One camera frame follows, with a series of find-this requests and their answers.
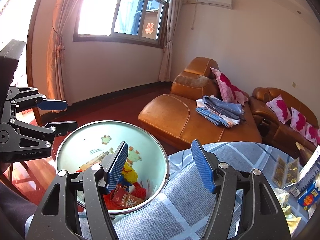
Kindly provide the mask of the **brown leather three-seat sofa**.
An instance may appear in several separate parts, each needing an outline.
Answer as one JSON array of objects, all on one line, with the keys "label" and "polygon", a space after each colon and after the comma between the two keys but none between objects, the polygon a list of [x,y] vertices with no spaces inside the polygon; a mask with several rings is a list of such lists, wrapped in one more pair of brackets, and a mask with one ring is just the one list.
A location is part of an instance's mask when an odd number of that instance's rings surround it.
[{"label": "brown leather three-seat sofa", "polygon": [[317,146],[318,120],[304,103],[278,88],[257,87],[249,105],[263,143],[297,158],[296,143],[314,151]]}]

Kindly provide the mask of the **yellow white crumpled wrapper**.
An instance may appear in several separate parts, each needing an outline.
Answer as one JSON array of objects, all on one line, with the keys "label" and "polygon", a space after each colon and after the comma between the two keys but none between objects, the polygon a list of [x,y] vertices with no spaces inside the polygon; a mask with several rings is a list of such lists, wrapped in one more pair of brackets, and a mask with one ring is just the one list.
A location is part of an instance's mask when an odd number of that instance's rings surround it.
[{"label": "yellow white crumpled wrapper", "polygon": [[302,218],[292,213],[291,205],[288,204],[290,194],[287,191],[279,188],[273,188],[273,191],[285,215],[290,234],[293,236]]}]

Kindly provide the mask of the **red plastic bag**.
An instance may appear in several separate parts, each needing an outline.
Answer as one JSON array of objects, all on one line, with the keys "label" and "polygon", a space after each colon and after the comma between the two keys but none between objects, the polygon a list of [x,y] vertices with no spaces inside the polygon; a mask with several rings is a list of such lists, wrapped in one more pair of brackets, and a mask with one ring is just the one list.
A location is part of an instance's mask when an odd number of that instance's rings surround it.
[{"label": "red plastic bag", "polygon": [[[128,191],[129,193],[133,194],[136,197],[142,198],[144,201],[146,199],[146,189],[143,187],[136,187],[135,185],[131,186],[131,189],[129,189],[128,187],[123,187],[126,191]],[[110,202],[110,196],[111,196],[111,192],[107,195],[104,195],[104,202],[106,204],[106,207],[109,210],[116,210],[113,208],[111,202]]]}]

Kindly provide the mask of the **blue plaid tablecloth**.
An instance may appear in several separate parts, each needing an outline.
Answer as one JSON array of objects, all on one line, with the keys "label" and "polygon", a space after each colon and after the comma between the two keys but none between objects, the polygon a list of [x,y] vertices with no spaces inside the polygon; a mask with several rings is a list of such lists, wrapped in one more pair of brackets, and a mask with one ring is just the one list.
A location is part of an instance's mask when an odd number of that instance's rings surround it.
[{"label": "blue plaid tablecloth", "polygon": [[[319,211],[309,216],[290,197],[301,217],[291,236],[273,188],[279,149],[254,142],[201,145],[171,155],[169,180],[146,207],[112,218],[118,239],[319,239]],[[84,195],[77,193],[80,227],[89,232]]]}]

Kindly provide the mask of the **pink floral pillow on chaise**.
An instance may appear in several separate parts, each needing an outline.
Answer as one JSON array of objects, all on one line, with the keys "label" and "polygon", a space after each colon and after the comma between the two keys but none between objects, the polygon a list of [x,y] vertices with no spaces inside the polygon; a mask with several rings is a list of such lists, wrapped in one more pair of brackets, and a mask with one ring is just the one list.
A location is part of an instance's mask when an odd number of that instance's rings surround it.
[{"label": "pink floral pillow on chaise", "polygon": [[211,68],[211,71],[215,76],[220,89],[221,98],[224,102],[239,103],[243,106],[248,102],[248,97],[244,92],[233,85],[227,76],[215,68]]}]

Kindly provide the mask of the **folded blue plaid cloths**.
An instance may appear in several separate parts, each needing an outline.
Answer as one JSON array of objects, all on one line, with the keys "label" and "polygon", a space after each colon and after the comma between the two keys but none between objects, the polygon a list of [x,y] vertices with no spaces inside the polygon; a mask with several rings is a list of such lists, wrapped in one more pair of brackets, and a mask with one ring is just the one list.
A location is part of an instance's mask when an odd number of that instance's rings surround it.
[{"label": "folded blue plaid cloths", "polygon": [[196,100],[196,112],[215,126],[231,128],[246,121],[241,104],[224,102],[217,97],[204,95]]}]

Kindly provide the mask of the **gold packet flat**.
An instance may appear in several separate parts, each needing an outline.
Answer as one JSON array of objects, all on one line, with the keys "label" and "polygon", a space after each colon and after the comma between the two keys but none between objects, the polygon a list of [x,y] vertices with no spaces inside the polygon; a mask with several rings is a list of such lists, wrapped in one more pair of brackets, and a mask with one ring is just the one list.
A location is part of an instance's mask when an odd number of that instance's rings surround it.
[{"label": "gold packet flat", "polygon": [[284,177],[286,172],[286,162],[278,156],[276,165],[274,167],[272,182],[278,187],[282,188],[284,183]]}]

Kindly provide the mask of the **window with white frame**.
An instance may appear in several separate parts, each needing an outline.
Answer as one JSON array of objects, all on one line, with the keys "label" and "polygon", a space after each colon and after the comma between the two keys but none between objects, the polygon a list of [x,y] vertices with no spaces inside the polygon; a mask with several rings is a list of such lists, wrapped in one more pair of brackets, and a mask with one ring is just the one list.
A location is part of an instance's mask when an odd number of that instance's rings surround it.
[{"label": "window with white frame", "polygon": [[162,47],[169,0],[82,0],[75,42]]}]

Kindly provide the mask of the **pink pillow right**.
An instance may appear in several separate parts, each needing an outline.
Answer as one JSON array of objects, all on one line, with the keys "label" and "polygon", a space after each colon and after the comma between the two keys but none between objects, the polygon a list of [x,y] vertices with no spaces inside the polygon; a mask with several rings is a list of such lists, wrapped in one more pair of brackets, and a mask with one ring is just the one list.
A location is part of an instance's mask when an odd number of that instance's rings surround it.
[{"label": "pink pillow right", "polygon": [[306,140],[313,143],[315,146],[319,145],[319,128],[313,127],[308,122],[306,123],[305,130],[305,138]]}]

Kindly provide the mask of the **pink pillow middle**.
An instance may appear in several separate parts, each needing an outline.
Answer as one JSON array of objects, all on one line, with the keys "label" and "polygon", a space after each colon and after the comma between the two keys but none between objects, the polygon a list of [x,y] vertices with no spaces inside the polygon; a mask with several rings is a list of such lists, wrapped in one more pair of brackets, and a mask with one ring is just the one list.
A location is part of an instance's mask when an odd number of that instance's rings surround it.
[{"label": "pink pillow middle", "polygon": [[305,137],[306,133],[306,117],[295,108],[291,108],[291,124],[290,127]]}]

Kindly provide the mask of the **pink pillow left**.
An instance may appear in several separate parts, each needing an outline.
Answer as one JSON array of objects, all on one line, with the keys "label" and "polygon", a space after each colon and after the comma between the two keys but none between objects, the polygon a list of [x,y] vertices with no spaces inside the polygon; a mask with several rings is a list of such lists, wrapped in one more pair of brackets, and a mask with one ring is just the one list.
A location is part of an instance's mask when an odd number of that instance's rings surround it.
[{"label": "pink pillow left", "polygon": [[283,124],[291,119],[291,113],[281,94],[273,100],[267,102],[266,105],[275,113],[278,120]]}]

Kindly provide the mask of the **orange red foil wrapper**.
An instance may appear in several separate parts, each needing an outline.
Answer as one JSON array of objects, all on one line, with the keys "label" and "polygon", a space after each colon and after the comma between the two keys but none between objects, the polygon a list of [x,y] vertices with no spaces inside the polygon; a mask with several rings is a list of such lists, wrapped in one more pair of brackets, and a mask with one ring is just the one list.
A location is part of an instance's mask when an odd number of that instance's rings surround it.
[{"label": "orange red foil wrapper", "polygon": [[129,193],[123,187],[117,186],[111,192],[110,202],[114,209],[119,210],[135,207],[142,204],[144,200]]}]

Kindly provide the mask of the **brown leather chaise sofa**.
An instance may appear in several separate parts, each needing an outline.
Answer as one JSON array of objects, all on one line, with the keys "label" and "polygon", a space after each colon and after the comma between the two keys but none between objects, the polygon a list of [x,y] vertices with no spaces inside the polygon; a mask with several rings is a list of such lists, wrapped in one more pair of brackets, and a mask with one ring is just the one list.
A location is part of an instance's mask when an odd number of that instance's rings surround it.
[{"label": "brown leather chaise sofa", "polygon": [[213,59],[194,58],[175,78],[169,94],[156,97],[143,108],[138,116],[142,127],[178,150],[189,148],[194,139],[202,144],[261,142],[248,103],[243,106],[244,120],[232,128],[216,126],[196,112],[197,99],[204,95],[221,97],[213,68],[218,68]]}]

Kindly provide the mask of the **upright blue LOOK carton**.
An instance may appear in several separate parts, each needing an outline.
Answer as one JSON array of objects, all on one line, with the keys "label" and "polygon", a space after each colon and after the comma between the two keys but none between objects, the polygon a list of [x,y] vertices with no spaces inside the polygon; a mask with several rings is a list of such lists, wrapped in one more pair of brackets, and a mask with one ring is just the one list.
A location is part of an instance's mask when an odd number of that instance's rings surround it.
[{"label": "upright blue LOOK carton", "polygon": [[319,186],[314,181],[298,198],[298,204],[308,210],[319,199]]}]

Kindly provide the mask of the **tall dark blue carton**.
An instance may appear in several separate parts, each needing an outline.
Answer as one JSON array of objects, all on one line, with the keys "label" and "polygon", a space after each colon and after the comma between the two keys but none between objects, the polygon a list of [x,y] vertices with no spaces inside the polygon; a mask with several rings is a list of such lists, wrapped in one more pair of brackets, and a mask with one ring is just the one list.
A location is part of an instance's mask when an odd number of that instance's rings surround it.
[{"label": "tall dark blue carton", "polygon": [[299,180],[290,193],[297,198],[313,182],[317,174],[319,174],[319,145],[300,171]]}]

